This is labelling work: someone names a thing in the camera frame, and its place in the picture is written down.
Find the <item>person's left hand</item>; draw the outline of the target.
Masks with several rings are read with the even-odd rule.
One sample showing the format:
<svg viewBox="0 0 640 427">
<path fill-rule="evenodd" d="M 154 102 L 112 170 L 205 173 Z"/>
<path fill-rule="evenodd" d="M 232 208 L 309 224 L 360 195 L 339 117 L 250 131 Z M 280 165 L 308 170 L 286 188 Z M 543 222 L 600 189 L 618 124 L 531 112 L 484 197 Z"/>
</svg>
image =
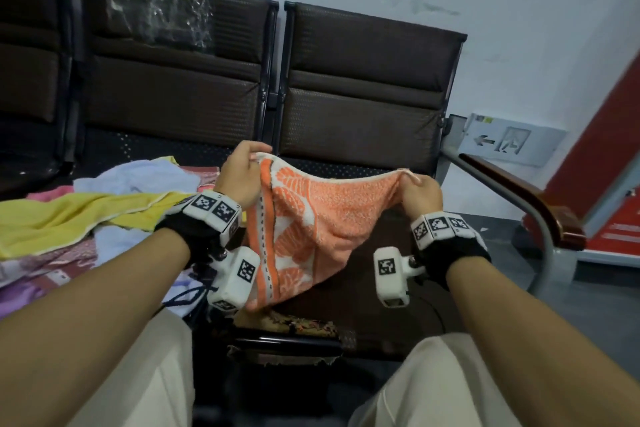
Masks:
<svg viewBox="0 0 640 427">
<path fill-rule="evenodd" d="M 237 145 L 221 167 L 214 191 L 235 201 L 242 210 L 248 210 L 260 194 L 259 162 L 252 164 L 238 162 Z"/>
</svg>

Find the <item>person's right hand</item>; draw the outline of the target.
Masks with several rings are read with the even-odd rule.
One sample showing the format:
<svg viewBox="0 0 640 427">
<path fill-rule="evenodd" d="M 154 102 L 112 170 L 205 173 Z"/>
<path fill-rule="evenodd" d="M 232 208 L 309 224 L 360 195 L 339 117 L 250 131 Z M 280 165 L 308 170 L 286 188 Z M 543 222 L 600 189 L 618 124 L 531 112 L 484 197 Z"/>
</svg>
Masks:
<svg viewBox="0 0 640 427">
<path fill-rule="evenodd" d="M 420 193 L 401 193 L 401 203 L 404 213 L 413 222 L 423 215 L 443 211 L 443 194 L 438 182 L 428 175 L 424 175 Z"/>
</svg>

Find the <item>orange patterned towel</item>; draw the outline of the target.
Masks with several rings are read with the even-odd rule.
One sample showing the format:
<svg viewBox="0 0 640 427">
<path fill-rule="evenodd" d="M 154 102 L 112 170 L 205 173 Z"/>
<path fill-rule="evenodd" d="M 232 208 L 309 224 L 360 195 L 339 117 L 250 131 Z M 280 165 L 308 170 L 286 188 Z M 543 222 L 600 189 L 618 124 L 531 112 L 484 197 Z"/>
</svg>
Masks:
<svg viewBox="0 0 640 427">
<path fill-rule="evenodd" d="M 260 195 L 246 212 L 246 236 L 260 265 L 244 308 L 273 307 L 346 267 L 382 213 L 401 202 L 398 169 L 365 178 L 319 178 L 282 158 L 257 154 Z"/>
</svg>

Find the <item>person's right forearm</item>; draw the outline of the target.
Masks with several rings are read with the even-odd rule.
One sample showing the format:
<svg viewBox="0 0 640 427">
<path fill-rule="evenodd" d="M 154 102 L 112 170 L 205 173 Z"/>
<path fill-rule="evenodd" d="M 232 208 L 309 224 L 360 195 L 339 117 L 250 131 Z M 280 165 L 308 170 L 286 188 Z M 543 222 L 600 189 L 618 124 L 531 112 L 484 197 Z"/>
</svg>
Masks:
<svg viewBox="0 0 640 427">
<path fill-rule="evenodd" d="M 523 427 L 640 427 L 640 383 L 544 302 L 482 257 L 446 282 Z"/>
</svg>

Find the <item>brown bench seat with plastic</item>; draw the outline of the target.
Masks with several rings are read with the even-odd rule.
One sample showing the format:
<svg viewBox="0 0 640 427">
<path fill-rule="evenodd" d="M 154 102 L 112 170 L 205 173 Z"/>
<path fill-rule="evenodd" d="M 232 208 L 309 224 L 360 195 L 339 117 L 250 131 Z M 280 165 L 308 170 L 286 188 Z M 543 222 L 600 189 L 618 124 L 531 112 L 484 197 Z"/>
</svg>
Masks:
<svg viewBox="0 0 640 427">
<path fill-rule="evenodd" d="M 106 31 L 106 0 L 79 0 L 80 77 L 74 178 L 174 156 L 217 166 L 262 140 L 279 2 L 214 0 L 214 49 L 201 52 Z"/>
</svg>

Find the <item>light blue towel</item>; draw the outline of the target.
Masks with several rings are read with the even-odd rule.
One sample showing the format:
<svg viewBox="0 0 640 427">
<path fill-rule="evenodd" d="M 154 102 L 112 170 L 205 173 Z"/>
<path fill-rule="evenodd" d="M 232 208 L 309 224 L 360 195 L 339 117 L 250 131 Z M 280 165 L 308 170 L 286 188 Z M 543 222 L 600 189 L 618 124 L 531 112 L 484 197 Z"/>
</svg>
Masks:
<svg viewBox="0 0 640 427">
<path fill-rule="evenodd" d="M 193 194 L 200 186 L 197 174 L 184 171 L 167 158 L 136 160 L 112 167 L 95 178 L 74 180 L 74 192 L 100 194 Z"/>
</svg>

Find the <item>clear plastic wrap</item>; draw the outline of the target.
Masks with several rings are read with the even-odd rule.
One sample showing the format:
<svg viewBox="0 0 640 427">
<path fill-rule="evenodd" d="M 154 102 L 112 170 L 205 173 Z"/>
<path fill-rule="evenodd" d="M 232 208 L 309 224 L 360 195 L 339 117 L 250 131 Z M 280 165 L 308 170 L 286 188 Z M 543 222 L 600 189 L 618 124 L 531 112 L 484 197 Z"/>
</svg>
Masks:
<svg viewBox="0 0 640 427">
<path fill-rule="evenodd" d="M 211 52 L 214 0 L 106 0 L 106 31 L 149 45 Z"/>
</svg>

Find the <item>white cloth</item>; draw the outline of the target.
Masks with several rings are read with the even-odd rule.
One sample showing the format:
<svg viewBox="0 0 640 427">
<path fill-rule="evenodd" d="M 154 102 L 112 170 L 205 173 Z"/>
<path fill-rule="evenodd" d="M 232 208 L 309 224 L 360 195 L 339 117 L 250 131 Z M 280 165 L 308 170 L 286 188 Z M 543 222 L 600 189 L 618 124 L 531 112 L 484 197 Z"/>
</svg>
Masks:
<svg viewBox="0 0 640 427">
<path fill-rule="evenodd" d="M 95 249 L 97 260 L 93 268 L 116 258 L 125 253 L 141 241 L 146 239 L 151 232 L 140 229 L 124 229 L 117 226 L 103 226 L 95 231 Z"/>
</svg>

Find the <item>red panel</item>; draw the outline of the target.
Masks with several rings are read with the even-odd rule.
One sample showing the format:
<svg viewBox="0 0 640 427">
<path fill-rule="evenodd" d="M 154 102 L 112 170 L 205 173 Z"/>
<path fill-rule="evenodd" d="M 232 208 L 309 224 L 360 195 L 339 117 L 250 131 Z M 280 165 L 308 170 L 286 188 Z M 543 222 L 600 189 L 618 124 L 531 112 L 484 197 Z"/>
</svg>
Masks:
<svg viewBox="0 0 640 427">
<path fill-rule="evenodd" d="M 640 50 L 540 198 L 555 246 L 640 269 Z"/>
</svg>

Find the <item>person's right leg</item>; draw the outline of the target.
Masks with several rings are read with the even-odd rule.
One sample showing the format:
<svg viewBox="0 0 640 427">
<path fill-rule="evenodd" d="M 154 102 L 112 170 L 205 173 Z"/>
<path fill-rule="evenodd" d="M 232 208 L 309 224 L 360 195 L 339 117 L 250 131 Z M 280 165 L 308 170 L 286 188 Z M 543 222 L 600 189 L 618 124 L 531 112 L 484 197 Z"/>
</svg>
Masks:
<svg viewBox="0 0 640 427">
<path fill-rule="evenodd" d="M 471 335 L 420 341 L 348 427 L 522 427 Z"/>
</svg>

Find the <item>pink towel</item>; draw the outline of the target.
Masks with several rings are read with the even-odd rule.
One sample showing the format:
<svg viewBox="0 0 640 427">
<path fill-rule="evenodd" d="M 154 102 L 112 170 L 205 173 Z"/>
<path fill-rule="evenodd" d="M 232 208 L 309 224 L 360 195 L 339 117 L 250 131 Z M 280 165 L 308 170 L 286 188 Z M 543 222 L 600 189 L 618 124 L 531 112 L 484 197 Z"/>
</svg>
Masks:
<svg viewBox="0 0 640 427">
<path fill-rule="evenodd" d="M 29 193 L 25 197 L 25 199 L 47 203 L 55 199 L 58 199 L 59 197 L 65 196 L 67 194 L 72 194 L 72 193 L 74 193 L 73 185 L 60 185 L 51 190 L 44 190 L 40 192 Z"/>
</svg>

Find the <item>purple patterned cloth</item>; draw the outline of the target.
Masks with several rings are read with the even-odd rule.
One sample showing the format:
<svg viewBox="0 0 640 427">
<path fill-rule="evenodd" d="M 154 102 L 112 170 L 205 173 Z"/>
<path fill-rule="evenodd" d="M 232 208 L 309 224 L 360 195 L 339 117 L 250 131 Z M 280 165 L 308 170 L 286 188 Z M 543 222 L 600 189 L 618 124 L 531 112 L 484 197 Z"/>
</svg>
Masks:
<svg viewBox="0 0 640 427">
<path fill-rule="evenodd" d="M 0 319 L 81 276 L 97 259 L 95 239 L 87 237 L 42 255 L 0 260 Z"/>
</svg>

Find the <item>person's left leg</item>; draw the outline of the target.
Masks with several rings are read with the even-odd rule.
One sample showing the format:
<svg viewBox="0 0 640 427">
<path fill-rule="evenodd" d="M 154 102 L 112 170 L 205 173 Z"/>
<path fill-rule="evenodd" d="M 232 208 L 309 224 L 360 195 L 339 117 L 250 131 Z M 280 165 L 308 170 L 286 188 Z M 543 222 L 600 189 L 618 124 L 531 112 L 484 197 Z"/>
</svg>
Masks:
<svg viewBox="0 0 640 427">
<path fill-rule="evenodd" d="M 163 310 L 67 427 L 191 427 L 191 330 Z"/>
</svg>

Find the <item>grey wall sign with arrow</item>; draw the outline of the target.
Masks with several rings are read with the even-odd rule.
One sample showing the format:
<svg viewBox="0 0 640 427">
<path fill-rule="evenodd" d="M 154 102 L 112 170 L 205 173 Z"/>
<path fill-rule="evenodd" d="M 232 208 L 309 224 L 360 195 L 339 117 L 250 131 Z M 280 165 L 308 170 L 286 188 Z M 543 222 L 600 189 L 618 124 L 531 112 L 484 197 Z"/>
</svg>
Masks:
<svg viewBox="0 0 640 427">
<path fill-rule="evenodd" d="M 467 119 L 458 151 L 485 160 L 543 167 L 566 135 L 567 131 L 551 126 L 474 113 Z"/>
</svg>

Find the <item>grey metal bench frame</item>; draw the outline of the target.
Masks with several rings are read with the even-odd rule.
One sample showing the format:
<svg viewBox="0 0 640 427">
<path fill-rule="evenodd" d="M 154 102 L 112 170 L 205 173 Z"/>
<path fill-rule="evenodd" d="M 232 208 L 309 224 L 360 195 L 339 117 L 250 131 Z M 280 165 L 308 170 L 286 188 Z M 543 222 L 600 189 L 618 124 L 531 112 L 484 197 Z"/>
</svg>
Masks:
<svg viewBox="0 0 640 427">
<path fill-rule="evenodd" d="M 527 290 L 541 300 L 549 300 L 551 296 L 560 293 L 561 289 L 571 283 L 577 267 L 576 251 L 555 246 L 548 226 L 545 224 L 541 214 L 531 204 L 526 203 L 524 199 L 517 197 L 514 192 L 500 185 L 492 178 L 483 176 L 479 171 L 472 168 L 470 164 L 461 160 L 460 152 L 454 145 L 461 143 L 466 121 L 465 117 L 459 115 L 447 117 L 441 114 L 438 117 L 440 143 L 436 160 L 435 180 L 440 185 L 443 184 L 449 166 L 453 164 L 532 217 L 540 230 L 540 248 L 543 260 L 540 272 L 532 280 Z"/>
</svg>

